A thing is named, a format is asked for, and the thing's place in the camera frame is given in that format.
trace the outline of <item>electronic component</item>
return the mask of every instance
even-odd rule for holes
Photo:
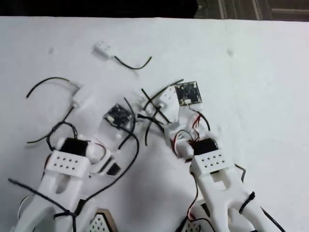
[[[112,109],[109,110],[109,112],[104,115],[103,118],[113,125],[123,127],[132,118],[132,113],[121,105],[116,104]]]
[[[196,81],[175,85],[175,89],[180,106],[202,103]]]

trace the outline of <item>white 3d-printed part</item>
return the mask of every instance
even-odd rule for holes
[[[86,157],[54,151],[47,163],[46,170],[83,179],[87,175],[89,167],[90,161]]]
[[[89,228],[85,232],[111,232],[106,224],[105,218],[101,214],[97,214]]]

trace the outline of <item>small pcb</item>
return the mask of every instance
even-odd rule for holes
[[[116,104],[103,118],[111,124],[123,127],[130,121],[132,114],[121,105]]]
[[[175,85],[175,89],[180,106],[202,103],[196,81]]]

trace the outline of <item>wire connector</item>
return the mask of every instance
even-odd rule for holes
[[[112,50],[111,50],[111,46],[109,46],[103,40],[97,42],[93,48],[96,52],[98,52],[100,55],[104,56],[105,58],[110,59],[114,57],[114,54],[112,53]]]

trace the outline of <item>black wire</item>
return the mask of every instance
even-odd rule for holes
[[[158,113],[158,110],[155,110],[155,113],[154,113],[154,115],[151,118],[155,119],[155,116],[156,116],[157,113]],[[149,130],[150,130],[152,122],[153,121],[150,120],[149,123],[148,123],[148,126],[146,128],[146,132],[145,132],[145,145],[146,146],[147,146],[148,133],[149,133]]]
[[[120,126],[115,126],[115,125],[112,125],[113,127],[116,127],[118,129],[121,129],[127,133],[131,133],[131,131],[129,131],[128,129],[124,128],[124,127],[120,127]],[[140,143],[139,143],[139,140],[138,138],[136,137],[135,134],[131,133],[131,135],[134,137],[134,139],[136,140],[136,154],[133,158],[133,160],[131,161],[131,163],[127,166],[127,168],[113,181],[111,182],[109,185],[105,186],[104,188],[100,189],[99,191],[95,192],[94,194],[92,194],[91,196],[89,196],[84,203],[86,203],[87,201],[89,201],[91,198],[97,196],[98,194],[100,194],[101,192],[103,192],[104,190],[108,189],[109,187],[113,186],[122,176],[124,176],[127,171],[131,168],[131,166],[134,164],[138,154],[139,154],[139,151],[140,151]]]
[[[68,118],[68,116],[70,115],[70,113],[72,112],[73,109],[74,109],[74,106],[70,108],[70,110],[68,111],[68,113],[65,115],[65,117],[62,119],[61,122],[65,121],[65,120]],[[37,143],[37,142],[39,142],[39,141],[41,141],[41,140],[47,138],[48,134],[45,135],[44,137],[38,139],[38,140],[29,141],[29,142],[27,142],[27,144],[34,144],[34,143]]]
[[[37,83],[34,87],[32,87],[32,89],[29,91],[29,93],[27,94],[26,98],[28,98],[30,96],[30,94],[42,83],[44,83],[45,81],[48,81],[48,80],[52,80],[52,79],[59,79],[59,80],[64,80],[64,81],[67,81],[67,82],[70,82],[70,80],[66,79],[66,78],[63,78],[63,77],[49,77],[49,78],[46,78],[42,81],[40,81],[39,83]]]
[[[163,124],[163,123],[158,121],[158,120],[156,120],[155,118],[144,116],[144,115],[140,115],[140,114],[137,115],[137,118],[148,119],[149,121],[155,123],[159,127],[159,129],[162,131],[162,133],[164,133],[164,128],[161,126],[161,124]]]
[[[17,185],[19,187],[22,187],[24,189],[27,189],[28,191],[32,192],[33,194],[35,195],[38,195],[40,197],[42,197],[43,199],[49,201],[50,203],[56,205],[57,207],[59,207],[61,210],[64,211],[64,213],[61,213],[61,214],[55,214],[54,217],[57,217],[58,215],[60,216],[72,216],[72,226],[73,226],[73,232],[76,232],[76,215],[74,213],[72,213],[70,210],[66,209],[65,207],[63,207],[61,204],[59,204],[58,202],[55,202],[53,199],[45,196],[44,194],[38,192],[37,190],[31,188],[30,186],[28,185],[25,185],[23,183],[20,183],[19,181],[17,180],[13,180],[11,178],[8,178],[8,181],[11,182],[12,184],[14,185]]]
[[[247,172],[246,169],[244,169],[243,167],[235,164],[235,166],[239,169],[242,170],[242,175],[241,175],[241,181],[243,182],[244,178],[245,178],[245,174]],[[281,232],[285,232],[284,228],[265,210],[261,207],[263,213],[265,214],[266,217],[268,217],[268,219],[281,231]]]
[[[197,180],[195,179],[193,173],[191,173],[191,175],[193,176],[193,179],[194,179],[194,182],[195,182],[195,187],[196,187],[196,196],[194,198],[194,200],[192,201],[192,203],[190,204],[189,208],[188,208],[188,211],[187,211],[187,217],[188,217],[188,220],[190,222],[196,222],[196,221],[200,221],[200,220],[205,220],[209,223],[209,225],[211,226],[213,232],[216,232],[214,227],[212,226],[211,222],[207,219],[207,218],[198,218],[198,219],[194,219],[194,220],[191,220],[190,217],[189,217],[189,210],[191,209],[191,207],[194,205],[195,201],[197,200],[197,197],[198,197],[198,188],[197,188]]]
[[[244,169],[243,167],[241,167],[241,166],[235,164],[235,163],[234,163],[234,165],[235,165],[237,168],[239,168],[239,169],[242,170],[241,181],[243,182],[243,180],[245,179],[245,175],[246,175],[247,170]]]
[[[130,103],[127,101],[126,98],[124,98],[127,105],[129,106],[130,110],[131,110],[131,113],[132,113],[132,116],[133,116],[133,121],[132,121],[132,126],[131,126],[131,133],[122,141],[122,143],[118,146],[118,150],[121,149],[121,147],[125,144],[125,142],[131,137],[131,135],[134,133],[134,130],[135,130],[135,123],[136,123],[136,118],[135,118],[135,113],[132,109],[132,106],[130,105]]]
[[[131,67],[131,66],[129,66],[129,65],[125,64],[125,63],[123,63],[117,56],[114,56],[114,57],[115,57],[115,59],[118,60],[122,65],[126,66],[126,67],[129,68],[129,69],[133,69],[133,70],[139,70],[139,69],[144,68],[144,67],[149,63],[149,61],[152,59],[152,57],[149,57],[149,59],[146,61],[146,63],[145,63],[143,66],[141,66],[141,67],[139,67],[139,68],[133,68],[133,67]]]
[[[189,108],[189,109],[192,110],[192,111],[194,111],[194,112],[196,112],[196,113],[198,113],[198,115],[200,115],[200,116],[202,117],[202,119],[203,119],[203,120],[206,122],[206,124],[207,124],[208,130],[210,131],[210,130],[211,130],[211,127],[210,127],[209,122],[208,122],[208,120],[206,119],[206,117],[205,117],[200,111],[194,110],[194,109],[192,109],[192,108]]]
[[[150,103],[154,106],[154,108],[156,110],[158,110],[158,113],[166,120],[167,123],[170,123],[170,121],[168,120],[168,118],[160,111],[160,108],[155,106],[155,104],[153,103],[153,101],[150,99],[150,97],[148,96],[148,94],[145,92],[144,89],[141,89],[141,91],[143,92],[143,94],[146,96],[146,98],[150,101]]]
[[[170,85],[164,87],[164,88],[161,89],[159,92],[157,92],[156,94],[154,94],[154,96],[153,96],[152,98],[150,98],[150,100],[148,100],[147,103],[144,105],[143,110],[146,110],[148,104],[149,104],[151,101],[153,101],[157,96],[159,96],[161,93],[163,93],[164,90],[166,90],[166,89],[167,89],[168,87],[170,87],[170,86],[173,86],[173,85],[175,85],[175,84],[178,84],[178,83],[181,82],[181,81],[183,81],[183,79],[181,79],[181,80],[179,80],[179,81],[176,81],[176,82],[174,82],[174,83],[172,83],[172,84],[170,84]]]
[[[61,122],[58,122],[53,128],[52,130],[48,133],[47,137],[46,137],[46,142],[48,144],[48,147],[51,151],[53,151],[55,149],[54,146],[51,145],[50,143],[50,137],[52,136],[52,134],[62,125],[62,124],[66,124],[68,126],[70,126],[72,128],[72,131],[73,131],[73,134],[74,134],[74,139],[77,139],[77,136],[78,136],[78,132],[77,132],[77,129],[76,127],[69,123],[69,122],[66,122],[66,121],[61,121]]]
[[[263,213],[266,215],[266,217],[268,217],[268,219],[274,223],[274,225],[281,231],[281,232],[285,232],[284,228],[263,208],[261,208]]]

